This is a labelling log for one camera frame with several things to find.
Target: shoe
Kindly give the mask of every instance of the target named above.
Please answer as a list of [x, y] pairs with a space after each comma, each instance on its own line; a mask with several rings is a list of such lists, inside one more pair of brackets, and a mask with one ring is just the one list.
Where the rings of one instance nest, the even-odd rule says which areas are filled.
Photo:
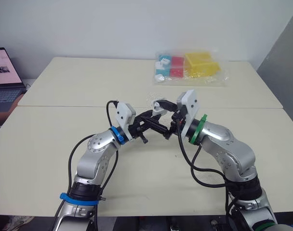
[[7, 223], [3, 231], [17, 231], [22, 225], [29, 223], [34, 217], [29, 216], [11, 216], [9, 223]]

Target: yellow plastic block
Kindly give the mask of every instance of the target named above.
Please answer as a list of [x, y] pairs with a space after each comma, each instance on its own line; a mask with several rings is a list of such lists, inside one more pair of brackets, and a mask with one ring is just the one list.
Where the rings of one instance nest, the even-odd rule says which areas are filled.
[[220, 67], [209, 52], [195, 52], [185, 54], [184, 70], [189, 77], [204, 77], [216, 74]]

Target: blue ring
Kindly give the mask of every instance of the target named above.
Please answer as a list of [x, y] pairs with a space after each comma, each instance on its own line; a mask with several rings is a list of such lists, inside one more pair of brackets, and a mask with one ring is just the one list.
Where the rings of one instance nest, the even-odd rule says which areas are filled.
[[93, 206], [98, 205], [98, 201], [78, 201], [70, 198], [65, 192], [61, 193], [60, 199], [65, 200], [73, 205]]
[[114, 134], [117, 136], [118, 140], [120, 141], [121, 144], [125, 144], [125, 140], [124, 138], [120, 135], [119, 131], [114, 127], [112, 126], [111, 127], [111, 130], [114, 132]]

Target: green ring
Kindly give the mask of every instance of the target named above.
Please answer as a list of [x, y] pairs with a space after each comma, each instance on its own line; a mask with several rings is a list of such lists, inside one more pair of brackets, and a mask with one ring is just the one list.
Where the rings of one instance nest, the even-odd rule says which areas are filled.
[[199, 135], [200, 132], [202, 131], [202, 129], [203, 129], [203, 125], [204, 125], [204, 123], [205, 123], [205, 121], [206, 121], [206, 117], [207, 117], [207, 115], [204, 114], [204, 116], [201, 118], [201, 120], [200, 120], [200, 122], [199, 122], [199, 124], [198, 124], [198, 126], [197, 126], [197, 129], [196, 129], [194, 135], [191, 137], [191, 140], [190, 140], [190, 143], [191, 143], [191, 144], [194, 144], [194, 143], [195, 143], [196, 138], [198, 137], [198, 135]]
[[254, 231], [262, 231], [262, 230], [264, 230], [268, 227], [271, 227], [273, 225], [275, 225], [275, 223], [265, 223], [265, 224], [258, 226]]

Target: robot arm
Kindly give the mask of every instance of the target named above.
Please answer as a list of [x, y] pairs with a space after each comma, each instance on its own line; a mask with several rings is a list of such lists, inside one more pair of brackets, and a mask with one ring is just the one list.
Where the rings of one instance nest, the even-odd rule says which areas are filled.
[[[182, 140], [189, 138], [191, 144], [201, 145], [216, 159], [234, 201], [231, 212], [238, 230], [254, 231], [261, 230], [261, 227], [267, 231], [291, 230], [287, 226], [276, 225], [266, 192], [260, 187], [252, 149], [234, 138], [229, 129], [207, 122], [206, 115], [200, 121], [196, 120], [198, 109], [193, 90], [182, 93], [177, 104], [167, 100], [154, 101], [153, 110], [137, 117], [129, 104], [118, 103], [116, 119], [120, 126], [95, 134], [89, 140], [87, 150], [78, 163], [70, 193], [61, 196], [65, 203], [54, 230], [73, 230], [67, 229], [72, 228], [73, 224], [79, 224], [81, 230], [92, 230], [89, 220], [98, 201], [103, 200], [101, 184], [111, 156], [121, 145], [139, 137], [146, 143], [143, 132], [149, 128], [166, 139], [172, 134], [178, 135], [177, 129], [180, 128]], [[169, 129], [159, 123], [159, 118], [167, 111], [173, 112]]]
[[266, 192], [260, 187], [255, 156], [252, 149], [234, 138], [221, 125], [205, 122], [198, 136], [203, 149], [211, 154], [222, 169], [232, 199], [238, 197], [232, 208], [232, 217], [238, 230], [255, 230], [266, 224], [276, 224]]

